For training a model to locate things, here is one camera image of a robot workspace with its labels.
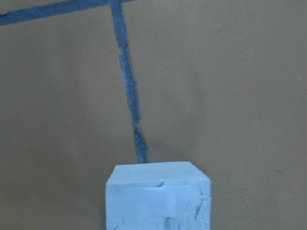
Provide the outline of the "light blue foam block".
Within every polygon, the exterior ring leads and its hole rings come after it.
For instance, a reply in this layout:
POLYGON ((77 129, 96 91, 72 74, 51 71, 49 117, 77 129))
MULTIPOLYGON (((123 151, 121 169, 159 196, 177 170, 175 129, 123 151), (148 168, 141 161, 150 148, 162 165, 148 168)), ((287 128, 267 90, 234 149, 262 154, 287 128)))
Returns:
POLYGON ((106 183, 108 230, 208 230, 211 180, 188 161, 117 165, 106 183))

